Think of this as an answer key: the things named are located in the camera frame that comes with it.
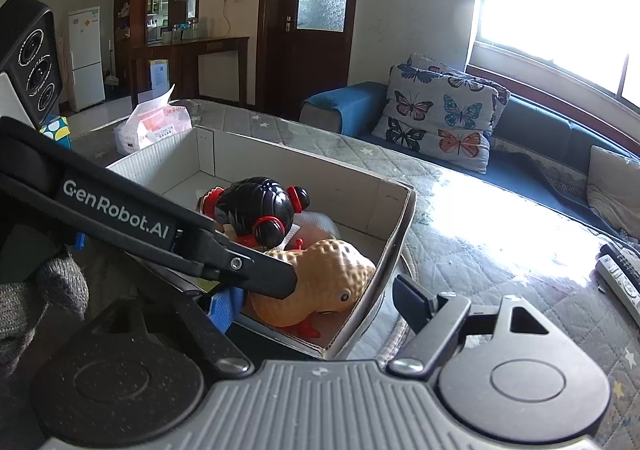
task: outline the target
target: metal screw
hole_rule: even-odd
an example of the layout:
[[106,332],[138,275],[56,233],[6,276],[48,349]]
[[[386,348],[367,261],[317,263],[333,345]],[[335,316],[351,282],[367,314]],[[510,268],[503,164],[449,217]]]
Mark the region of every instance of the metal screw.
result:
[[235,256],[234,258],[231,259],[229,266],[231,266],[232,270],[238,271],[240,268],[242,268],[242,260],[240,260],[237,256]]
[[242,358],[221,358],[216,362],[216,367],[223,374],[238,376],[249,370],[251,364]]
[[414,378],[424,370],[424,363],[415,358],[399,358],[389,363],[389,369],[400,376]]

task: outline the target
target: white cardboard box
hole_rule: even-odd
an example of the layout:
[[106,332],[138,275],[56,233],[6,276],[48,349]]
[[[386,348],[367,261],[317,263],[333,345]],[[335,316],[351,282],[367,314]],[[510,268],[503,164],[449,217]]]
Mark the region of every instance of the white cardboard box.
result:
[[[196,127],[121,159],[109,168],[171,201],[195,210],[198,198],[216,186],[253,176],[284,187],[302,186],[309,211],[337,224],[343,240],[376,264],[376,273],[351,311],[315,315],[318,340],[292,337],[251,318],[237,321],[261,335],[324,359],[344,354],[372,321],[398,263],[415,211],[415,192],[399,181],[259,139]],[[187,278],[197,284],[196,279]]]

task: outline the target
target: butterfly print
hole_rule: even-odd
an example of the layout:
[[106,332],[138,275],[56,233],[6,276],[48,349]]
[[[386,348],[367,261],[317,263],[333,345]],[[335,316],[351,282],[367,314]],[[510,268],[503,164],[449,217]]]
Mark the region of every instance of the butterfly print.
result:
[[444,116],[444,121],[449,126],[456,126],[458,123],[464,123],[466,129],[476,128],[475,120],[480,116],[482,110],[482,103],[470,104],[465,110],[460,110],[452,97],[445,94],[444,110],[447,114]]
[[480,92],[484,88],[484,86],[482,86],[480,83],[476,83],[472,80],[463,80],[462,78],[456,78],[455,76],[450,76],[447,81],[449,81],[449,84],[453,88],[458,88],[460,86],[466,85],[469,87],[471,92]]
[[503,88],[503,87],[495,87],[495,90],[498,91],[498,101],[503,105],[506,106],[507,102],[509,101],[509,92]]
[[424,118],[427,116],[427,112],[429,112],[429,109],[433,106],[432,101],[416,103],[414,99],[414,102],[411,102],[406,99],[404,94],[399,90],[396,90],[396,101],[398,102],[396,110],[398,110],[402,115],[410,115],[416,121],[424,121]]
[[398,65],[398,68],[402,70],[401,76],[405,80],[419,80],[422,83],[431,83],[433,78],[439,78],[439,74],[437,72],[432,72],[430,70],[422,70],[421,68],[412,67],[412,60],[409,58],[405,64]]
[[420,144],[426,133],[424,130],[417,130],[400,123],[398,119],[392,117],[388,121],[389,130],[386,131],[386,140],[390,143],[396,143],[402,146],[406,144],[414,152],[420,151]]
[[440,150],[446,154],[452,153],[454,150],[458,150],[456,155],[460,155],[460,149],[464,151],[467,157],[478,157],[480,149],[480,134],[473,132],[466,137],[462,137],[463,134],[455,136],[449,131],[438,130],[438,135],[442,137],[440,140]]

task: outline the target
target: sofa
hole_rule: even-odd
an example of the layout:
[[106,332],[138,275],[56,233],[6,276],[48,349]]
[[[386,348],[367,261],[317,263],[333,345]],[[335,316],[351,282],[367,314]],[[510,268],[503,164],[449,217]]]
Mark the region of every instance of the sofa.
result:
[[591,146],[637,159],[632,153],[552,110],[511,96],[490,141],[486,173],[479,174],[373,136],[386,92],[386,84],[367,81],[316,94],[303,102],[300,122],[482,179],[620,237],[588,206],[586,180]]

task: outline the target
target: wooden table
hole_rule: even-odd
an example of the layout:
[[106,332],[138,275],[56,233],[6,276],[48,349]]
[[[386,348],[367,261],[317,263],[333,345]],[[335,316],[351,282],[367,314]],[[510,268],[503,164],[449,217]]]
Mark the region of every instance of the wooden table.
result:
[[229,38],[199,38],[172,44],[152,44],[132,48],[129,56],[129,80],[131,84],[131,106],[138,105],[138,93],[150,89],[148,62],[169,61],[169,84],[175,84],[172,97],[200,97],[198,79],[198,57],[216,52],[238,52],[238,96],[241,105],[246,105],[247,91],[247,45],[248,36]]

